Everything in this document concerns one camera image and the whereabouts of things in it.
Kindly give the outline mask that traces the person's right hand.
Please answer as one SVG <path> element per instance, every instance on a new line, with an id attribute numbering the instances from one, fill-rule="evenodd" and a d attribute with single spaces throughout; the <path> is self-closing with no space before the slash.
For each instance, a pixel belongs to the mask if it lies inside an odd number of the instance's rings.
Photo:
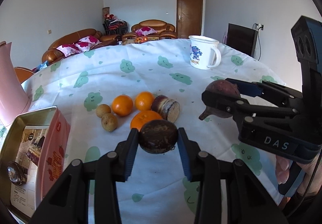
<path id="1" fill-rule="evenodd" d="M 310 182 L 311 176 L 313 174 L 313 171 L 315 169 L 315 165 L 317 164 L 319 155 L 317 155 L 311 163 L 308 164 L 301 164 L 297 163 L 302 170 L 304 170 L 305 175 L 304 179 L 302 180 L 301 184 L 297 188 L 297 193 L 301 196 L 304 195 L 306 188 Z M 278 184 L 285 184 L 287 180 L 289 179 L 289 173 L 290 173 L 290 160 L 282 158 L 280 156 L 276 155 L 276 178 Z M 321 161 L 319 162 L 319 166 L 317 168 L 317 171 L 314 175 L 314 178 L 311 182 L 310 188 L 308 189 L 306 196 L 315 196 L 318 194 L 319 190 L 321 188 Z"/>

